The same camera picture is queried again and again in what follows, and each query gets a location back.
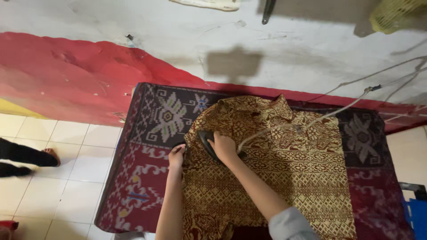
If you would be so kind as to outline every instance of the yellow wall paint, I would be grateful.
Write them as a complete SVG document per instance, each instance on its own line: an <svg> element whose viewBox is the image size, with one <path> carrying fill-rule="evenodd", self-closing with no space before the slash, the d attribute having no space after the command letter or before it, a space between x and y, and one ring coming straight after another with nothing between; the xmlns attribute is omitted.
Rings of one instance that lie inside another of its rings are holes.
<svg viewBox="0 0 427 240"><path fill-rule="evenodd" d="M30 111L26 108L23 108L21 106L18 106L14 103L8 102L8 101L1 99L1 98L0 98L0 113L7 113L7 114L15 114L15 115L22 115L22 116L48 119L47 117L45 117L43 115L40 115L40 114L33 112L33 111Z"/></svg>

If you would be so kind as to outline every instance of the sleeve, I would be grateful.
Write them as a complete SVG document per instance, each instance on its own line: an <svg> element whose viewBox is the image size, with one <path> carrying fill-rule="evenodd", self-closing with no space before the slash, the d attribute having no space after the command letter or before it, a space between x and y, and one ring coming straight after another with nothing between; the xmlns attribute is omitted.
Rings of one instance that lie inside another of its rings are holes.
<svg viewBox="0 0 427 240"><path fill-rule="evenodd" d="M296 207L290 207L272 217L268 227L273 240L320 240Z"/></svg>

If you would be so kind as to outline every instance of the red paint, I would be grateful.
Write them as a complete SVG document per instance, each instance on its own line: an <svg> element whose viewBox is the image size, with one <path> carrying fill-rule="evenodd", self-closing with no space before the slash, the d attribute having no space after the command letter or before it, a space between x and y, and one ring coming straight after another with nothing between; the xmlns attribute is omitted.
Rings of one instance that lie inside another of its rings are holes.
<svg viewBox="0 0 427 240"><path fill-rule="evenodd" d="M305 92L205 82L141 49L111 42L73 41L25 33L0 34L0 98L52 119L123 126L131 89L139 82L238 91L247 94L347 105L354 99ZM427 123L414 105L361 100L355 107L377 109L389 119L388 132Z"/></svg>

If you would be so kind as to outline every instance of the brown and yellow pattern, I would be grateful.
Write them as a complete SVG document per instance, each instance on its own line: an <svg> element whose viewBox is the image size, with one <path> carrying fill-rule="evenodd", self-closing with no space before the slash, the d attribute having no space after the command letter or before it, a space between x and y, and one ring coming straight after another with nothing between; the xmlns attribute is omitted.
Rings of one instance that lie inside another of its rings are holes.
<svg viewBox="0 0 427 240"><path fill-rule="evenodd" d="M197 130L218 130L236 141L271 126L307 125L321 114L292 112L275 101L242 96L205 110L185 135L184 239L220 239L229 226L266 226L267 221L231 171L203 149ZM288 204L296 206L322 239L356 239L338 120L305 132L281 128L243 147L244 162Z"/></svg>

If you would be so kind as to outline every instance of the black pants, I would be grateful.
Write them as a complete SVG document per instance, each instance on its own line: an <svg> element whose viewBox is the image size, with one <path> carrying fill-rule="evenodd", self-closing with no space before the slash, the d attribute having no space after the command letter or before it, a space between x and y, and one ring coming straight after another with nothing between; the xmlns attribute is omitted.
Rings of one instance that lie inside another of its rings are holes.
<svg viewBox="0 0 427 240"><path fill-rule="evenodd" d="M47 152L41 152L27 146L11 143L0 138L0 158L15 162L34 164L40 167L55 167L58 161ZM15 167L0 163L0 177L24 176L31 173L27 167Z"/></svg>

